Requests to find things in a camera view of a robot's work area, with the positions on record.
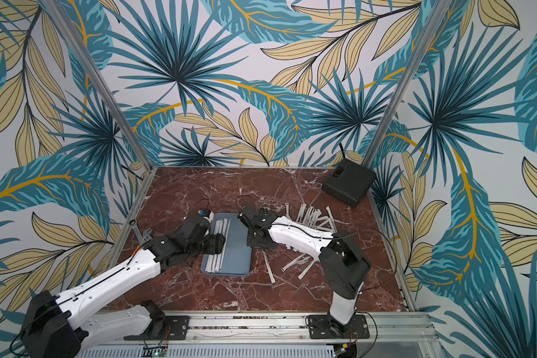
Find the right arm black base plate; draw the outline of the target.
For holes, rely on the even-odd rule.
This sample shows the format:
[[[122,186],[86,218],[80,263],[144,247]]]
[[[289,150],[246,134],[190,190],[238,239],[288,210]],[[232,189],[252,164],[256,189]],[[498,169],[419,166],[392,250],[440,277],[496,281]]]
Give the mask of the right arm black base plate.
[[[355,340],[368,339],[370,332],[364,315],[355,315],[342,325],[330,315],[309,315],[305,318],[312,340]]]

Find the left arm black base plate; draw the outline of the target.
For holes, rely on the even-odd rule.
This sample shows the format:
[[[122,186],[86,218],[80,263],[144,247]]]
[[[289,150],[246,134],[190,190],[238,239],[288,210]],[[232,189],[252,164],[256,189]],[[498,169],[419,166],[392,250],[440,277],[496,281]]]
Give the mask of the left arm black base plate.
[[[189,316],[164,316],[153,319],[138,337],[141,340],[182,341],[186,339],[188,327]]]

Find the blue plastic storage tray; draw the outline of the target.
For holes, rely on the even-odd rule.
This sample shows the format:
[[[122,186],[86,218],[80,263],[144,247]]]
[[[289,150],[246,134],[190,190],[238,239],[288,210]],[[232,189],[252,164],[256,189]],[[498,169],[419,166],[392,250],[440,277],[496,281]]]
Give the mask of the blue plastic storage tray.
[[[227,235],[227,246],[220,272],[208,274],[213,276],[228,276],[228,277],[245,277],[251,268],[251,253],[252,249],[247,246],[248,229],[237,218],[237,214],[233,213],[217,213],[213,217],[213,232],[215,223],[218,220],[229,219],[230,229]],[[204,255],[201,264],[201,271],[204,274],[207,258],[210,255]]]

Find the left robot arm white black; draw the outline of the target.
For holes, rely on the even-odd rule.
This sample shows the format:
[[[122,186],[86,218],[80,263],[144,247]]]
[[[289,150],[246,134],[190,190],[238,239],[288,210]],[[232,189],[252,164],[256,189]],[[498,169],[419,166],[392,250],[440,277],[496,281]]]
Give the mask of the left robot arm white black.
[[[76,357],[88,348],[138,337],[164,341],[172,327],[152,301],[130,309],[101,313],[119,296],[201,254],[218,254],[225,244],[213,232],[214,215],[203,209],[183,220],[180,228],[144,241],[117,266],[56,295],[34,296],[18,338],[28,357]]]

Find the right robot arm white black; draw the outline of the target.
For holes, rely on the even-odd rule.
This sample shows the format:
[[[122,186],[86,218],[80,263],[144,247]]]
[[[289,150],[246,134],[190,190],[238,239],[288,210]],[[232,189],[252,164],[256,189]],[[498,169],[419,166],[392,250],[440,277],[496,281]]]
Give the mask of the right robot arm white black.
[[[328,311],[331,321],[346,326],[352,320],[359,293],[371,270],[371,263],[353,234],[317,230],[254,206],[245,207],[237,218],[248,229],[248,246],[272,249],[283,245],[319,262],[334,292]]]

